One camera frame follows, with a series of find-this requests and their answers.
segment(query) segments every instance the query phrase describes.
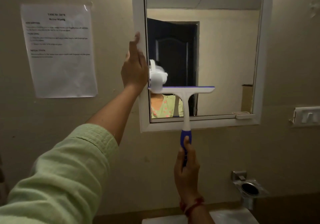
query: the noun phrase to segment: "switch board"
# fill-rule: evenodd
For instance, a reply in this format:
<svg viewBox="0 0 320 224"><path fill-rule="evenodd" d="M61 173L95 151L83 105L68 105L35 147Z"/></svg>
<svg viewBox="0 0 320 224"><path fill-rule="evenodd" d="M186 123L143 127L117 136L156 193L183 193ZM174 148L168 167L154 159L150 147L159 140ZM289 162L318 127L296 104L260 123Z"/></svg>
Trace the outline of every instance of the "switch board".
<svg viewBox="0 0 320 224"><path fill-rule="evenodd" d="M295 108L292 123L293 127L320 125L320 106Z"/></svg>

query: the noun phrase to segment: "blue handle grip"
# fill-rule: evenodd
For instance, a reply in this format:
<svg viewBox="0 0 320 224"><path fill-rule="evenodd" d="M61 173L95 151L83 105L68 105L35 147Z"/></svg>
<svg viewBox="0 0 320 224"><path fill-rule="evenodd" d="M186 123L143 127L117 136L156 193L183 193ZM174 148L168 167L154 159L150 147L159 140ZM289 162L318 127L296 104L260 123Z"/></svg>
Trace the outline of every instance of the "blue handle grip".
<svg viewBox="0 0 320 224"><path fill-rule="evenodd" d="M189 142L190 142L190 144L191 144L191 140L192 140L191 131L184 131L184 130L182 130L182 131L181 131L181 137L180 137L180 145L181 145L182 148L184 149L184 161L183 161L183 166L184 166L184 167L186 166L187 160L188 160L188 158L187 158L188 152L187 152L187 150L186 150L186 148L184 147L184 144L183 144L184 138L185 138L186 136L189 136Z"/></svg>

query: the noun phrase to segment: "sleeve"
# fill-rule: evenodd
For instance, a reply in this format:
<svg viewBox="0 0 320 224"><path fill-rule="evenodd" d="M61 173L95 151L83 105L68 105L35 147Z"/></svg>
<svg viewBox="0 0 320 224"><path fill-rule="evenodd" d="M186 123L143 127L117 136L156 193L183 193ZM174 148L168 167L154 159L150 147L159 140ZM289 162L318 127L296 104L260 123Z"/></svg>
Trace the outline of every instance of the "sleeve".
<svg viewBox="0 0 320 224"><path fill-rule="evenodd" d="M77 127L12 189L0 223L92 223L117 153L117 142L101 126Z"/></svg>
<svg viewBox="0 0 320 224"><path fill-rule="evenodd" d="M183 116L183 103L181 99L179 100L179 116Z"/></svg>

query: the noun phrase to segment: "sleeve cuff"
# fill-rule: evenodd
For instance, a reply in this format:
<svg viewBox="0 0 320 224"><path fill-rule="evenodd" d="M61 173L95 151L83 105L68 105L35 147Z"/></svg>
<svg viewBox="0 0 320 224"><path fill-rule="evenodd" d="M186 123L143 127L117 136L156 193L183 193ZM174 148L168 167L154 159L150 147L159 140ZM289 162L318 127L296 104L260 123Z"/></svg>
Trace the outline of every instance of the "sleeve cuff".
<svg viewBox="0 0 320 224"><path fill-rule="evenodd" d="M83 124L74 129L67 138L73 137L92 143L103 153L111 165L114 164L118 155L118 143L105 128L95 124Z"/></svg>

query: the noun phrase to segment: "sink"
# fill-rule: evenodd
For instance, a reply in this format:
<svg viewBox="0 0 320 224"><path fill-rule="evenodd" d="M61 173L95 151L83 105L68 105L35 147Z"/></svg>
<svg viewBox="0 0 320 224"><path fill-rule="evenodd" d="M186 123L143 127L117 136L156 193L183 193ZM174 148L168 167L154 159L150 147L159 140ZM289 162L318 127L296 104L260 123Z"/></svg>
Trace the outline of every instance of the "sink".
<svg viewBox="0 0 320 224"><path fill-rule="evenodd" d="M259 224L254 216L245 208L236 210L218 210L210 212L216 224ZM166 216L145 219L142 224L187 224L184 215Z"/></svg>

